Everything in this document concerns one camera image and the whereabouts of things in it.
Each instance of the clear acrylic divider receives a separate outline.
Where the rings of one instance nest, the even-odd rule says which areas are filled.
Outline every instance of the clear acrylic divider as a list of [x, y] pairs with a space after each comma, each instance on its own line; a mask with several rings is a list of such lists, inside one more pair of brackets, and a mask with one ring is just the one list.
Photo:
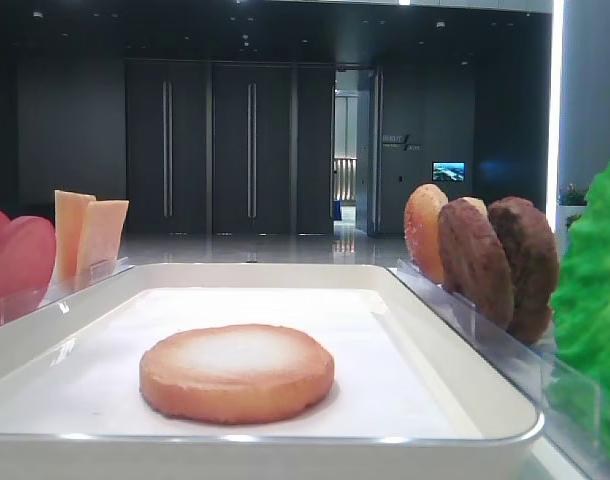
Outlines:
[[130, 267], [127, 257], [93, 265], [82, 274], [61, 283], [51, 283], [40, 290], [25, 290], [0, 300], [0, 326], [28, 315], [38, 308], [58, 302], [95, 283], [110, 278]]
[[599, 385], [556, 357], [551, 339], [530, 347], [476, 312], [460, 295], [427, 279], [416, 265], [399, 260], [397, 275], [430, 309], [456, 330], [545, 413], [545, 435], [592, 479], [610, 480], [610, 459], [601, 436], [608, 407]]

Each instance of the white paper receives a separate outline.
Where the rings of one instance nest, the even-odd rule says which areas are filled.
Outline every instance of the white paper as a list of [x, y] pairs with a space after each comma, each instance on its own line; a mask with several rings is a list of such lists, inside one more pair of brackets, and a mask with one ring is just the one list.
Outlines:
[[[146, 291], [1, 381], [0, 433], [457, 438], [380, 325], [390, 314], [363, 290]], [[179, 331], [242, 323], [318, 340], [336, 364], [328, 399], [289, 421], [234, 427], [171, 420], [147, 406], [138, 388], [147, 349]]]

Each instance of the light strip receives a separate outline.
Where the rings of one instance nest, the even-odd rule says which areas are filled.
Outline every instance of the light strip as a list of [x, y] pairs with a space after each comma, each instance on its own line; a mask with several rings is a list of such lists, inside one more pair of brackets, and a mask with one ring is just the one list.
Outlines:
[[554, 231], [556, 229], [556, 208], [558, 204], [558, 148], [560, 141], [561, 120], [561, 76], [563, 70], [564, 16], [565, 0], [553, 0], [546, 215], [547, 221]]

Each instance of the wall sign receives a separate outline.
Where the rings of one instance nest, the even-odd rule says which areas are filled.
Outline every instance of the wall sign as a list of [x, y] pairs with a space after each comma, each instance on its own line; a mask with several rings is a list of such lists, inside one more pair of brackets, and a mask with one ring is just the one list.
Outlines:
[[383, 135], [383, 147], [402, 148], [404, 152], [420, 152], [420, 143], [410, 143], [409, 134], [407, 135]]

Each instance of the ceiling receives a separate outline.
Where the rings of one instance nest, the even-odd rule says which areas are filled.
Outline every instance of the ceiling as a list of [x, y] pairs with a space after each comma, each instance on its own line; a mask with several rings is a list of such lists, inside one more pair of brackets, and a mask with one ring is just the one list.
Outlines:
[[[503, 51], [542, 34], [551, 24], [549, 15], [524, 12], [238, 2], [0, 0], [0, 49], [346, 64], [419, 58], [463, 61]], [[35, 10], [43, 17], [34, 17]], [[445, 27], [437, 28], [437, 22], [445, 22]]]

